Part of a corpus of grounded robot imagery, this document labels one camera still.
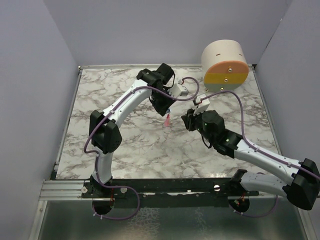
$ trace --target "pink object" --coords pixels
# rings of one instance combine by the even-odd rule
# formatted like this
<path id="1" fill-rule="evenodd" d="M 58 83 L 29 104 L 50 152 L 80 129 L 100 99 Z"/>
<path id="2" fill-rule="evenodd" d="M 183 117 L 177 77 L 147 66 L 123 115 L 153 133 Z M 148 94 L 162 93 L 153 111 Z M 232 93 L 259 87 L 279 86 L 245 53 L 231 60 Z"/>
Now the pink object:
<path id="1" fill-rule="evenodd" d="M 168 115 L 166 116 L 166 119 L 164 121 L 164 126 L 169 127 L 169 125 L 170 125 L 170 114 L 168 113 Z"/>

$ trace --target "table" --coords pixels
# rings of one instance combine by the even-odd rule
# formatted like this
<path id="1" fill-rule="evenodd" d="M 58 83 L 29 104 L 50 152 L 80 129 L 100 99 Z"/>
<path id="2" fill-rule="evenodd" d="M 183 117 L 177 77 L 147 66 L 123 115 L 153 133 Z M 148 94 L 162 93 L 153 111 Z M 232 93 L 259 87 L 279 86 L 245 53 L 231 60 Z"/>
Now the table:
<path id="1" fill-rule="evenodd" d="M 141 69 L 155 70 L 157 66 L 113 66 L 89 68 L 82 71 L 74 106 L 65 135 L 56 178 L 60 180 L 87 179 L 94 168 L 94 155 L 84 154 L 83 146 L 89 134 L 92 111 L 110 106 L 134 82 Z M 199 94 L 206 93 L 200 67 L 173 67 L 176 80 L 186 76 L 200 83 Z M 196 85 L 187 80 L 185 86 L 194 93 Z M 278 152 L 253 71 L 235 92 L 244 108 L 245 133 L 259 146 Z M 209 110 L 216 110 L 226 127 L 241 133 L 239 103 L 232 94 L 221 94 L 210 99 Z M 185 129 L 181 115 L 193 103 L 176 102 L 170 107 L 170 126 L 166 117 L 154 110 L 149 100 L 143 101 L 120 128 L 121 146 L 114 152 L 114 178 L 216 178 L 231 177 L 237 169 L 263 172 L 260 168 L 207 149 L 201 135 Z"/>

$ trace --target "metal frame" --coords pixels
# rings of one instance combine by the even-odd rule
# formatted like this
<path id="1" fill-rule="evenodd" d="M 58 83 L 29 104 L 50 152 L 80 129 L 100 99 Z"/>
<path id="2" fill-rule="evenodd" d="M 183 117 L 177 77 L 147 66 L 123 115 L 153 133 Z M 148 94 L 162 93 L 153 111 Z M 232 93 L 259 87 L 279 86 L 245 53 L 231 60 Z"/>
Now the metal frame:
<path id="1" fill-rule="evenodd" d="M 77 83 L 76 83 L 76 88 L 73 93 L 73 98 L 72 102 L 69 108 L 68 112 L 68 117 L 66 120 L 65 128 L 63 130 L 63 135 L 62 135 L 62 140 L 61 144 L 59 147 L 59 152 L 55 161 L 55 170 L 58 170 L 57 165 L 59 164 L 60 157 L 62 154 L 62 149 L 64 146 L 65 138 L 66 138 L 66 133 L 68 130 L 69 122 L 70 122 L 70 117 L 72 114 L 73 106 L 76 100 L 77 92 L 78 92 L 78 87 L 82 75 L 82 70 L 84 69 L 125 69 L 125 68 L 132 68 L 132 67 L 144 67 L 144 68 L 156 68 L 159 66 L 159 64 L 119 64 L 119 65 L 84 65 L 84 66 L 79 66 L 79 74 L 77 78 Z M 171 64 L 172 67 L 176 68 L 200 68 L 201 65 L 199 64 Z M 268 118 L 268 121 L 270 123 L 270 128 L 271 132 L 278 150 L 278 153 L 281 154 L 281 149 L 278 144 L 276 135 L 275 135 L 275 129 L 274 129 L 274 124 L 272 120 L 271 113 L 267 107 L 265 97 L 261 91 L 259 81 L 257 79 L 257 75 L 255 72 L 255 69 L 252 67 L 252 65 L 249 65 L 250 69 L 253 71 L 253 75 L 259 90 L 259 93 L 261 95 L 262 103 L 264 106 L 264 109 L 266 111 L 266 115 Z M 85 180 L 45 180 L 42 185 L 40 197 L 39 197 L 39 202 L 37 205 L 33 225 L 31 228 L 29 240 L 36 240 L 39 238 L 39 234 L 41 231 L 42 223 L 44 220 L 46 208 L 47 208 L 47 203 L 48 201 L 92 201 L 92 198 L 81 198 L 82 195 L 82 187 L 83 184 L 85 183 Z M 268 194 L 262 193 L 260 196 L 251 196 L 250 198 L 265 198 Z M 109 198 L 95 198 L 95 201 L 108 201 L 110 200 Z M 301 210 L 297 209 L 300 217 L 301 217 L 301 222 L 302 222 L 302 227 L 305 231 L 305 234 L 307 236 L 308 240 L 317 240 L 317 235 L 315 232 L 315 229 L 312 225 L 310 216 L 308 211 L 306 210 Z"/>

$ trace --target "wall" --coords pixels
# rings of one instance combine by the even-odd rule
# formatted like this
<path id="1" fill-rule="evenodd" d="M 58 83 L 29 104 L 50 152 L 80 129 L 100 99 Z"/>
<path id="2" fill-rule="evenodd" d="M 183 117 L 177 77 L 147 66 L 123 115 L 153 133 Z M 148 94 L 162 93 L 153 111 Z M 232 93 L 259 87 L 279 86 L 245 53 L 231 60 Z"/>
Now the wall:
<path id="1" fill-rule="evenodd" d="M 52 170 L 78 69 L 41 0 L 2 0 L 0 33 L 0 233 L 19 240 Z"/>
<path id="2" fill-rule="evenodd" d="M 199 64 L 220 39 L 258 63 L 291 0 L 44 0 L 80 65 Z"/>
<path id="3" fill-rule="evenodd" d="M 257 65 L 284 155 L 320 169 L 320 1 L 294 0 Z M 310 212 L 320 238 L 320 199 Z"/>

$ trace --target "marble tabletop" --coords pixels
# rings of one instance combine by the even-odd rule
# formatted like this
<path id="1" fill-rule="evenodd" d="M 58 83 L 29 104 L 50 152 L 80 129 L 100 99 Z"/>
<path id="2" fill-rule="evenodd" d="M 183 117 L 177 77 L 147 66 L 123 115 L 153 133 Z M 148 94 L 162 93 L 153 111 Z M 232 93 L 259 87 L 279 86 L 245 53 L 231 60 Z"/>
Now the marble tabletop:
<path id="1" fill-rule="evenodd" d="M 102 111 L 118 99 L 134 82 L 140 67 L 119 69 L 84 69 L 69 120 L 64 146 L 57 170 L 57 179 L 87 179 L 94 168 L 94 154 L 84 154 L 83 147 L 89 134 L 89 117 L 93 110 Z M 199 94 L 205 93 L 200 68 L 174 67 L 176 79 L 186 76 L 200 83 Z M 190 94 L 196 85 L 187 80 Z M 244 108 L 245 133 L 249 140 L 267 150 L 278 152 L 262 98 L 252 71 L 235 92 Z M 241 133 L 239 103 L 232 94 L 221 94 L 210 99 L 209 110 L 223 116 L 226 127 Z M 231 177 L 237 169 L 263 172 L 245 161 L 220 155 L 204 146 L 201 135 L 186 130 L 181 115 L 193 103 L 175 102 L 170 107 L 170 126 L 166 116 L 153 109 L 149 100 L 143 101 L 120 128 L 122 143 L 114 152 L 114 178 L 216 178 Z"/>

